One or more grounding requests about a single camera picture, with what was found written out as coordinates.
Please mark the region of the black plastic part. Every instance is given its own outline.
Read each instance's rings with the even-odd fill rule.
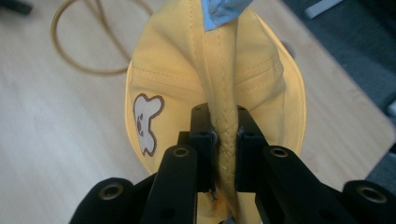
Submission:
[[[256,204],[267,223],[356,223],[300,159],[284,147],[262,151]]]
[[[99,182],[80,203],[70,223],[138,223],[145,209],[154,177],[155,175],[152,175],[135,186],[121,178],[109,178]],[[117,192],[120,195],[113,199],[109,197]]]
[[[261,152],[268,143],[253,117],[242,106],[238,106],[238,119],[235,188],[239,192],[256,192]]]
[[[0,0],[0,7],[18,12],[24,16],[29,15],[33,9],[31,5],[16,0]]]
[[[165,151],[141,224],[196,222],[196,151],[186,145]]]
[[[191,111],[190,145],[198,154],[198,192],[215,191],[217,142],[207,104],[194,107]]]
[[[347,182],[339,201],[359,223],[396,223],[395,196],[372,182]]]

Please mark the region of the bear face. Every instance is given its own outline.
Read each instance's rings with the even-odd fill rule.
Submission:
[[[154,155],[157,139],[151,130],[151,121],[163,111],[164,101],[161,96],[148,98],[146,94],[139,94],[134,100],[134,122],[139,138],[140,150],[143,155]]]

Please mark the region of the baseball cap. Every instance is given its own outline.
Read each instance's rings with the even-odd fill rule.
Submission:
[[[137,157],[155,173],[191,110],[208,103],[219,136],[217,195],[198,195],[198,223],[261,223],[253,193],[234,189],[237,105],[270,145],[301,151],[304,83],[276,35],[247,7],[234,21],[205,31],[201,2],[168,0],[149,19],[126,80],[125,122]]]

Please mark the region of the cable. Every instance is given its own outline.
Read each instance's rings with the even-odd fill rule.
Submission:
[[[148,4],[143,2],[142,0],[134,0],[139,6],[141,6],[149,15],[152,14],[152,10]],[[78,70],[86,72],[86,73],[93,73],[97,75],[117,75],[117,74],[122,74],[125,73],[128,69],[128,67],[124,67],[121,69],[114,69],[114,70],[101,70],[101,69],[95,69],[95,68],[90,68],[86,67],[84,65],[81,65],[80,63],[76,62],[72,57],[70,57],[62,48],[60,42],[59,42],[59,37],[57,33],[57,28],[58,28],[58,22],[63,13],[73,4],[77,2],[77,0],[67,0],[64,2],[63,5],[61,5],[58,10],[55,13],[55,16],[53,17],[51,28],[50,28],[50,33],[52,37],[52,42],[53,45],[55,46],[56,50],[58,53],[72,66],[76,67]],[[130,56],[127,50],[122,46],[121,42],[117,39],[117,37],[114,35],[114,33],[111,31],[110,26],[108,25],[105,11],[103,9],[102,2],[100,0],[95,0],[95,3],[97,4],[99,8],[99,13],[95,12],[93,5],[89,1],[84,1],[88,7],[90,8],[91,12],[95,14],[96,19],[99,20],[99,22],[102,24],[103,28],[105,29],[106,33],[109,35],[110,39],[114,42],[114,44],[117,46],[119,49],[120,53],[122,56],[127,60],[130,61]]]

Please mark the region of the gray object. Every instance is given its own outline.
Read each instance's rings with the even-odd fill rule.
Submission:
[[[314,19],[316,16],[321,14],[322,12],[334,7],[338,3],[342,2],[343,0],[321,0],[320,2],[314,4],[313,6],[307,8],[304,11],[305,16],[308,19]]]

